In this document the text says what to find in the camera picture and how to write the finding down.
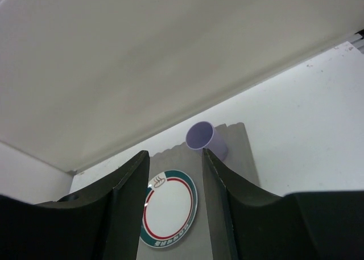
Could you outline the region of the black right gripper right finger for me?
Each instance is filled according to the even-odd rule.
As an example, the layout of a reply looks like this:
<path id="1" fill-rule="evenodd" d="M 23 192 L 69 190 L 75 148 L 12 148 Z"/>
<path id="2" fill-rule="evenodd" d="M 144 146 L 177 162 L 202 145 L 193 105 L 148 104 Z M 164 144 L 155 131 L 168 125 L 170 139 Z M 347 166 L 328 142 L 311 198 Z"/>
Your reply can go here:
<path id="1" fill-rule="evenodd" d="M 214 259 L 362 259 L 363 192 L 283 197 L 241 177 L 210 150 L 202 173 Z"/>

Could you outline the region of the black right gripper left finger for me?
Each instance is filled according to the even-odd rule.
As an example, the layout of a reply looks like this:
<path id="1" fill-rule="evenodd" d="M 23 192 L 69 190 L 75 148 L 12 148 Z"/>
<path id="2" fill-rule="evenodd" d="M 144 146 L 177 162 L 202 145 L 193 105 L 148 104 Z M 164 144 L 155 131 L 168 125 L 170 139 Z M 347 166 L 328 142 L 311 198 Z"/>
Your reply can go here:
<path id="1" fill-rule="evenodd" d="M 141 151 L 58 201 L 1 196 L 2 259 L 135 259 L 150 169 Z"/>

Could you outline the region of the grey cloth placemat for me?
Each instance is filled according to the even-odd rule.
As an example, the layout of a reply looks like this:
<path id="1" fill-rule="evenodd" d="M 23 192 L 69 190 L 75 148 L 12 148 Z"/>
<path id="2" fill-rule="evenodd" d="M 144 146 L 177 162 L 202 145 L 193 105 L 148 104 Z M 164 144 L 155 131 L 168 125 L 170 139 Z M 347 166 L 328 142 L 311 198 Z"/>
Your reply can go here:
<path id="1" fill-rule="evenodd" d="M 253 153 L 243 123 L 216 127 L 228 147 L 224 163 L 253 184 L 260 185 Z M 165 249 L 154 249 L 139 241 L 137 259 L 212 259 L 210 234 L 201 156 L 185 143 L 159 152 L 150 158 L 150 177 L 166 170 L 184 171 L 194 181 L 198 194 L 198 208 L 192 226 L 176 244 Z"/>

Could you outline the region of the white plate with green rim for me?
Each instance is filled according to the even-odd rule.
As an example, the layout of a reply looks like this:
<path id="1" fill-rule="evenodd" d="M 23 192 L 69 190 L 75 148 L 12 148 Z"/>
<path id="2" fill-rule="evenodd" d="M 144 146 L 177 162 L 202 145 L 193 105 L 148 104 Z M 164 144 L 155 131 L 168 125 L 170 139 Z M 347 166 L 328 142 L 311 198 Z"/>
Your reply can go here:
<path id="1" fill-rule="evenodd" d="M 195 183 L 185 172 L 168 170 L 147 186 L 140 239 L 154 249 L 178 243 L 192 226 L 198 208 Z"/>

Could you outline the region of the lilac plastic cup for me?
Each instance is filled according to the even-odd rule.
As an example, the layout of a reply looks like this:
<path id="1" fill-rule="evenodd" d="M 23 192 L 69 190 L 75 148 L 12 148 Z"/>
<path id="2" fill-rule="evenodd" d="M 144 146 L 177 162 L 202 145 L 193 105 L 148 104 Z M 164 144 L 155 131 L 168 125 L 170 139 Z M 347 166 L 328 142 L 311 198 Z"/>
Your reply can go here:
<path id="1" fill-rule="evenodd" d="M 191 126 L 186 134 L 185 142 L 191 150 L 200 155 L 204 148 L 212 151 L 221 161 L 224 161 L 228 155 L 225 140 L 217 129 L 207 121 L 198 122 Z"/>

